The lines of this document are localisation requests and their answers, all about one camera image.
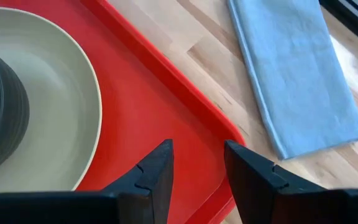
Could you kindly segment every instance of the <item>plate rim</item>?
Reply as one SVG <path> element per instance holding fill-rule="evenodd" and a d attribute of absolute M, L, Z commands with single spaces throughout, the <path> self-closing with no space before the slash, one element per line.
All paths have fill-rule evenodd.
<path fill-rule="evenodd" d="M 100 139 L 100 133 L 101 133 L 101 126 L 102 126 L 102 118 L 103 118 L 103 110 L 102 110 L 102 99 L 101 99 L 101 91 L 100 91 L 100 86 L 99 86 L 99 81 L 98 81 L 98 77 L 96 75 L 96 72 L 92 66 L 92 63 L 91 61 L 89 60 L 88 56 L 86 55 L 85 51 L 82 49 L 82 47 L 79 45 L 79 43 L 68 33 L 66 32 L 63 28 L 61 28 L 60 26 L 58 26 L 56 23 L 42 17 L 42 16 L 39 16 L 37 14 L 34 14 L 32 12 L 28 12 L 28 11 L 24 11 L 24 10 L 21 10 L 21 9 L 14 9 L 14 8 L 10 8 L 10 7 L 0 7 L 0 10 L 2 11 L 11 11 L 11 12 L 18 12 L 18 13 L 21 13 L 21 14 L 26 14 L 30 17 L 34 17 L 35 19 L 40 19 L 42 22 L 46 22 L 48 23 L 49 25 L 51 25 L 52 27 L 56 28 L 58 31 L 60 31 L 62 34 L 64 34 L 66 37 L 69 38 L 69 40 L 76 46 L 76 48 L 78 50 L 80 50 L 82 56 L 85 58 L 86 60 L 86 63 L 88 64 L 90 70 L 91 70 L 91 73 L 92 73 L 92 76 L 93 76 L 93 80 L 94 80 L 94 84 L 96 86 L 96 91 L 97 91 L 97 94 L 98 94 L 98 105 L 99 105 L 99 118 L 98 118 L 98 130 L 96 132 L 96 138 L 95 138 L 95 141 L 94 141 L 94 145 L 93 145 L 93 148 L 92 148 L 92 151 L 91 151 L 91 156 L 88 160 L 88 163 L 86 164 L 84 170 L 82 171 L 81 175 L 80 175 L 80 178 L 76 181 L 75 185 L 71 188 L 71 190 L 76 190 L 77 187 L 79 186 L 79 184 L 82 182 L 82 180 L 84 179 L 88 169 L 90 168 L 91 166 L 91 163 L 93 161 L 93 158 L 94 158 L 94 155 L 96 154 L 96 150 L 97 150 L 97 147 L 98 147 L 98 143 L 99 143 L 99 139 Z"/>

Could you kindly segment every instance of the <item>beige plate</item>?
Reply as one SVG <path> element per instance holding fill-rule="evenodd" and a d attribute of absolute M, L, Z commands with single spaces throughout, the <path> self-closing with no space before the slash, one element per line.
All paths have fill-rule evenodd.
<path fill-rule="evenodd" d="M 101 95 L 81 47 L 28 12 L 0 7 L 0 57 L 30 101 L 23 141 L 0 166 L 0 192 L 73 190 L 96 151 Z"/>

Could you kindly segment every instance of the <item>folded towel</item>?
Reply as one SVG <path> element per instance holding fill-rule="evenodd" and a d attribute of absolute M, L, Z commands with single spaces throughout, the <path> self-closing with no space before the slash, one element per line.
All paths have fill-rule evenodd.
<path fill-rule="evenodd" d="M 228 0 L 280 159 L 358 140 L 358 109 L 318 0 Z"/>

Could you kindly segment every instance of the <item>red tray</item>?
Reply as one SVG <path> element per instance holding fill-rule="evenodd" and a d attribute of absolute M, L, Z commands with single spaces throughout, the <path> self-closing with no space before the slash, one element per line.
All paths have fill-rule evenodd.
<path fill-rule="evenodd" d="M 223 143 L 232 123 L 107 1 L 0 0 L 45 17 L 84 49 L 102 94 L 96 155 L 77 190 L 99 190 L 164 139 L 174 142 L 169 223 L 219 223 L 234 207 Z"/>

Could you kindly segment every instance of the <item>wooden floor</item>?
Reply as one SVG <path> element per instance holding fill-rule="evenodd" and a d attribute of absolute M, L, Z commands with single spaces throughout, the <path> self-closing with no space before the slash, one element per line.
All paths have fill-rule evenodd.
<path fill-rule="evenodd" d="M 324 187 L 358 187 L 358 142 L 290 161 L 277 160 L 261 122 L 226 0 L 110 2 L 237 125 L 249 148 Z M 358 38 L 322 10 L 358 105 Z M 241 223 L 238 211 L 224 223 Z"/>

